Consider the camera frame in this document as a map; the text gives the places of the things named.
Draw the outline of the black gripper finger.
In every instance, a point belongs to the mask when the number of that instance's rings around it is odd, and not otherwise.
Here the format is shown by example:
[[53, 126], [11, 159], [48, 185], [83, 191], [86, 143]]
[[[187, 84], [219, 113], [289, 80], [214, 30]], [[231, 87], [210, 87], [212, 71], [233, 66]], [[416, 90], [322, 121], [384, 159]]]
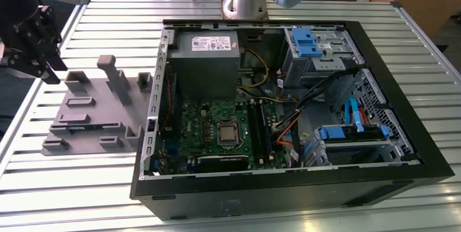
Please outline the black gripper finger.
[[39, 20], [35, 22], [37, 41], [35, 42], [35, 60], [56, 71], [68, 68], [60, 57], [59, 44], [61, 35], [57, 28], [55, 11], [51, 6], [43, 6], [37, 10]]
[[60, 79], [47, 61], [43, 59], [32, 59], [32, 55], [27, 52], [8, 52], [5, 56], [5, 66], [23, 74], [40, 78], [47, 84], [60, 84]]

